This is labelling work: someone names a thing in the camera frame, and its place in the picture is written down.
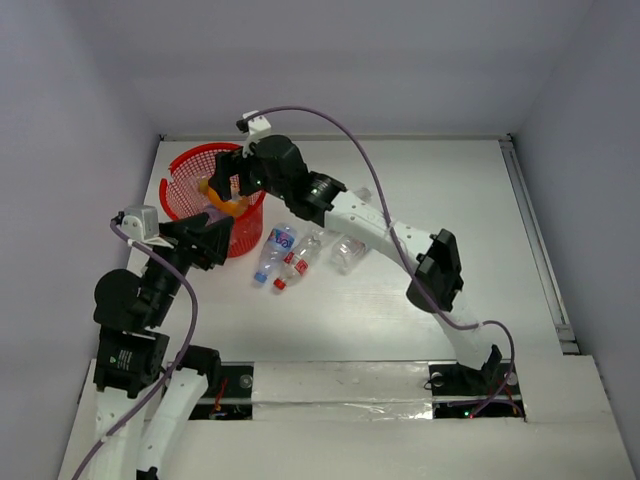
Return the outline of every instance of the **bottle label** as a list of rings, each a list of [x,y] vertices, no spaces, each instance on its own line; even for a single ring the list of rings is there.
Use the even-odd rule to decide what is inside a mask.
[[[271,234],[267,239],[268,242],[274,242],[280,245],[285,250],[289,250],[293,246],[295,238],[289,235],[287,232],[274,228],[271,230]]]
[[[293,252],[287,253],[287,256],[284,257],[283,262],[291,264],[291,260],[293,260]],[[300,275],[304,275],[304,272],[306,272],[307,268],[309,268],[309,264],[301,259],[297,261],[293,268],[295,268]]]
[[[296,263],[295,269],[298,270],[298,273],[300,275],[304,275],[304,272],[307,271],[307,268],[309,268],[309,264],[307,262],[305,262],[304,260],[299,260],[298,263]]]

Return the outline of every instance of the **wire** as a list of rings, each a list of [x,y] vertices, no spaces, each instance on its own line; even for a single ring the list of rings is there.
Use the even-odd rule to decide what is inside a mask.
[[[224,391],[227,388],[227,383],[228,382],[229,382],[228,378],[225,378],[222,381],[222,385],[220,386],[220,391],[216,395],[215,402],[213,402],[213,410],[211,411],[211,414],[214,414],[214,413],[220,411],[220,400],[222,400],[222,397],[224,397]]]
[[[111,231],[115,233],[118,237],[120,237],[122,240],[124,240],[125,242],[129,242],[130,240],[129,237],[118,228],[118,224],[115,219],[111,220]],[[73,474],[73,477],[71,477],[71,480],[80,479],[80,475],[82,475],[82,472],[84,471],[84,469],[87,467],[87,465],[89,465],[89,463],[91,462],[93,457],[96,455],[96,453],[98,453],[98,450],[100,450],[100,448],[102,448],[102,446],[104,445],[105,442],[103,441],[103,439],[111,437],[118,430],[124,427],[126,423],[129,420],[131,420],[140,410],[142,410],[142,408],[147,403],[149,403],[149,401],[163,387],[166,381],[171,377],[171,374],[174,372],[174,370],[178,367],[178,365],[182,361],[182,358],[184,357],[185,353],[187,353],[187,349],[189,348],[189,344],[191,343],[191,339],[193,338],[193,333],[195,332],[195,329],[196,329],[196,322],[198,319],[198,299],[196,298],[196,292],[191,286],[191,284],[189,283],[189,281],[173,265],[171,265],[169,262],[167,262],[164,258],[162,258],[160,255],[158,255],[156,252],[154,252],[150,248],[147,248],[143,244],[135,241],[131,243],[131,246],[137,250],[140,250],[142,253],[144,253],[145,255],[149,256],[154,261],[162,265],[169,272],[171,272],[171,274],[173,274],[173,276],[176,277],[182,285],[184,285],[184,288],[187,290],[187,292],[189,293],[189,296],[191,297],[191,323],[189,324],[189,330],[187,331],[187,335],[184,338],[182,347],[180,348],[180,351],[176,355],[175,360],[167,367],[167,370],[164,372],[164,374],[153,385],[153,387],[151,387],[149,392],[142,398],[142,400],[140,400],[136,405],[134,405],[133,408],[131,408],[131,410],[129,410],[125,415],[123,415],[122,418],[120,418],[109,430],[107,430],[107,432],[104,434],[102,439],[98,440],[93,445],[93,447],[91,447],[91,450],[89,450],[89,452],[85,455],[82,462],[80,462],[80,465],[78,465],[78,468],[76,472]]]
[[[360,144],[358,139],[355,137],[355,135],[353,133],[351,133],[351,131],[345,125],[343,125],[341,122],[339,122],[338,120],[334,119],[333,117],[331,117],[330,115],[328,115],[326,113],[323,113],[323,112],[321,112],[319,110],[316,110],[314,108],[303,107],[303,106],[299,106],[299,105],[285,105],[285,106],[281,106],[281,107],[266,108],[264,110],[260,110],[259,112],[255,112],[255,113],[247,116],[244,120],[246,122],[248,122],[248,121],[250,121],[250,120],[252,120],[252,119],[254,119],[256,117],[262,116],[262,115],[268,115],[269,113],[284,112],[284,111],[306,112],[306,113],[310,113],[312,115],[316,115],[318,117],[324,118],[329,123],[332,123],[333,125],[335,125],[339,130],[341,130],[349,138],[349,140],[351,140],[351,142],[353,142],[355,147],[358,149],[358,152],[360,152],[360,155],[362,156],[364,162],[367,164],[367,167],[369,168],[369,172],[371,173],[371,177],[373,178],[373,182],[376,185],[376,190],[378,191],[378,196],[380,197],[380,204],[382,205],[382,214],[384,216],[385,222],[387,223],[387,227],[389,228],[389,233],[391,235],[391,240],[393,241],[393,244],[395,245],[396,249],[398,250],[398,254],[400,255],[400,259],[402,260],[402,264],[404,265],[405,270],[407,271],[407,273],[411,277],[411,281],[415,284],[416,288],[418,289],[418,291],[420,292],[422,297],[426,300],[426,302],[429,304],[429,306],[433,309],[433,311],[436,312],[436,314],[440,318],[442,318],[442,320],[447,325],[449,325],[451,328],[453,328],[455,330],[468,331],[468,330],[475,330],[476,328],[480,327],[480,325],[497,325],[500,328],[502,328],[505,331],[505,333],[507,334],[507,338],[509,339],[509,346],[510,346],[510,349],[511,349],[511,360],[510,360],[510,363],[509,363],[508,374],[505,376],[504,381],[500,384],[500,386],[493,393],[493,395],[489,396],[489,398],[487,398],[487,400],[485,400],[484,402],[482,402],[480,405],[478,405],[475,408],[475,410],[473,412],[473,415],[474,416],[477,415],[489,403],[491,403],[493,400],[495,400],[496,396],[498,396],[500,394],[500,392],[507,385],[507,381],[509,379],[509,375],[511,375],[511,372],[513,371],[513,366],[514,366],[514,363],[515,363],[515,345],[513,343],[513,337],[511,336],[511,333],[509,333],[509,330],[507,329],[507,327],[504,324],[502,324],[501,322],[498,322],[496,320],[487,320],[487,321],[482,322],[481,324],[480,323],[471,323],[471,324],[466,324],[466,325],[457,324],[449,315],[447,315],[446,312],[444,312],[440,308],[440,306],[433,300],[433,298],[431,298],[431,296],[427,293],[427,291],[422,287],[422,285],[420,284],[420,282],[416,278],[415,273],[411,269],[411,262],[409,261],[409,258],[407,257],[407,254],[404,252],[404,249],[402,248],[402,244],[400,243],[400,240],[398,239],[398,235],[396,234],[396,231],[392,226],[391,213],[389,212],[389,207],[387,205],[387,201],[385,199],[384,192],[382,191],[382,185],[380,184],[380,179],[378,178],[378,174],[376,173],[375,168],[373,167],[373,163],[371,163],[371,160],[369,159],[369,155],[367,155],[367,152],[364,150],[364,148],[362,147],[362,145]]]

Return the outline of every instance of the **yellow object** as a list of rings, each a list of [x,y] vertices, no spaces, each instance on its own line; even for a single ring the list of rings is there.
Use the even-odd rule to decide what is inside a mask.
[[[223,202],[220,199],[216,191],[209,187],[206,178],[200,179],[198,182],[198,191],[209,197],[211,204],[218,210],[226,213],[227,215],[231,215],[234,218],[238,218],[247,211],[247,208],[249,208],[249,198],[241,197],[238,194],[237,188],[231,189],[232,200],[229,200],[228,202]]]

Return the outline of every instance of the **crushed plastic bottle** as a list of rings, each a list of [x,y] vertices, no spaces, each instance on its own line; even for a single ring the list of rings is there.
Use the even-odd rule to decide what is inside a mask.
[[[280,276],[273,282],[276,288],[284,290],[287,285],[298,281],[320,255],[320,251],[334,236],[321,228],[312,228],[291,252],[284,257]]]
[[[278,223],[262,247],[258,269],[253,276],[260,283],[265,283],[269,274],[275,270],[283,258],[289,253],[296,240],[296,230],[287,223]]]
[[[371,200],[371,191],[368,188],[362,187],[353,193],[363,202],[368,203]],[[369,247],[363,242],[349,235],[344,235],[331,250],[331,263],[335,265],[338,271],[347,275],[351,273],[368,251]]]

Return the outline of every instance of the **bottle cap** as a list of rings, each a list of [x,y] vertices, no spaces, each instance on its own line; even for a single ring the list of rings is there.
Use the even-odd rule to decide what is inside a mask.
[[[276,288],[278,290],[284,290],[284,288],[287,286],[286,283],[284,283],[282,280],[280,280],[279,278],[276,278],[275,281],[273,282],[273,284],[276,286]]]
[[[257,280],[258,282],[260,282],[260,283],[264,283],[264,282],[267,281],[267,276],[262,272],[256,272],[256,274],[253,276],[253,278],[255,280]]]

